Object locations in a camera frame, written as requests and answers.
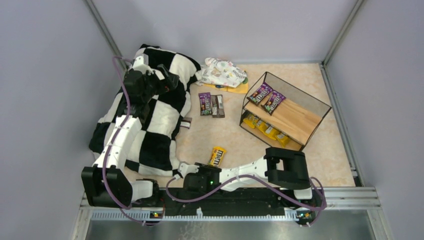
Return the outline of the yellow M&M bag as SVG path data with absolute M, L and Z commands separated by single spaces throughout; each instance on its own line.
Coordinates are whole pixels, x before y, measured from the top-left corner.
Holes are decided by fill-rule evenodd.
M 227 153 L 227 150 L 224 149 L 223 147 L 215 146 L 212 150 L 210 159 L 208 161 L 208 165 L 213 167 L 219 167 L 226 153 Z

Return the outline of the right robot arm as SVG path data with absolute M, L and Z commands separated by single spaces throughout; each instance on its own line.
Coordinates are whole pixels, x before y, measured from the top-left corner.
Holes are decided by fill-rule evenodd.
M 269 147 L 259 159 L 231 168 L 181 162 L 176 176 L 184 179 L 186 188 L 204 194 L 194 198 L 195 202 L 219 190 L 235 192 L 260 183 L 296 206 L 312 211 L 327 207 L 324 194 L 313 185 L 309 176 L 305 154 L 298 150 Z

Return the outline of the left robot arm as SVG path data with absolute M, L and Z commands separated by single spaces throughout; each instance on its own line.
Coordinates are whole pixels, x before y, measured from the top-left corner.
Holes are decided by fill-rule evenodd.
M 125 108 L 100 156 L 83 168 L 81 178 L 88 204 L 92 207 L 130 209 L 132 203 L 149 199 L 159 190 L 152 179 L 129 181 L 123 173 L 131 146 L 150 112 L 149 102 L 177 88 L 179 76 L 163 64 L 152 69 L 133 65 L 121 80 Z

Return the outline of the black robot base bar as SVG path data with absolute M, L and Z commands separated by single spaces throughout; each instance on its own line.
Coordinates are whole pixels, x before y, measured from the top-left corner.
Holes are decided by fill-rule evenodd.
M 243 187 L 232 192 L 218 190 L 194 202 L 173 200 L 165 189 L 160 189 L 152 197 L 136 200 L 132 207 L 159 208 L 171 216 L 194 215 L 198 208 L 206 216 L 282 216 L 288 210 L 301 208 L 274 191 L 260 187 Z

